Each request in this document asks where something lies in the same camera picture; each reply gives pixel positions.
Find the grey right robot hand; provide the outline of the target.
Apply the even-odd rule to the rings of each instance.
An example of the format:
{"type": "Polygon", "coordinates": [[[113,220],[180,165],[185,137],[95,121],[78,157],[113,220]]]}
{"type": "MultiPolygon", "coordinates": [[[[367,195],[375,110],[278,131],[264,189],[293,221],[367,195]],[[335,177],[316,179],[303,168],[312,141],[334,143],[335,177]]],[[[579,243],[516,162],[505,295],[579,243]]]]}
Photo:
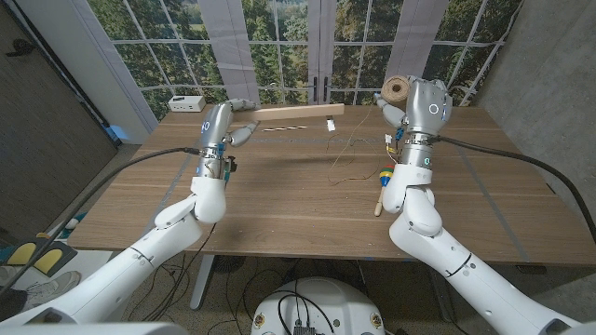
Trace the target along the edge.
{"type": "Polygon", "coordinates": [[[438,135],[453,109],[453,98],[441,80],[414,75],[388,78],[373,97],[386,122],[392,127],[405,127],[407,133],[438,135]]]}

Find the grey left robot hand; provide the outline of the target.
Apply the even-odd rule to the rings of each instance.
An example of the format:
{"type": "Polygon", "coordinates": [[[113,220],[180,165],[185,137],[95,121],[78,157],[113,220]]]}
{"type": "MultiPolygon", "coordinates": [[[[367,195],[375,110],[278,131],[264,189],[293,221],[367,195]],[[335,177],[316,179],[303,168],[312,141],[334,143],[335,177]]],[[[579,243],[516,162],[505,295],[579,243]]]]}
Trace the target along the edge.
{"type": "Polygon", "coordinates": [[[254,130],[260,125],[253,121],[245,127],[228,131],[238,111],[257,110],[257,104],[245,99],[226,100],[213,106],[206,114],[201,127],[200,146],[215,148],[220,143],[229,143],[239,147],[246,143],[254,130]]]}

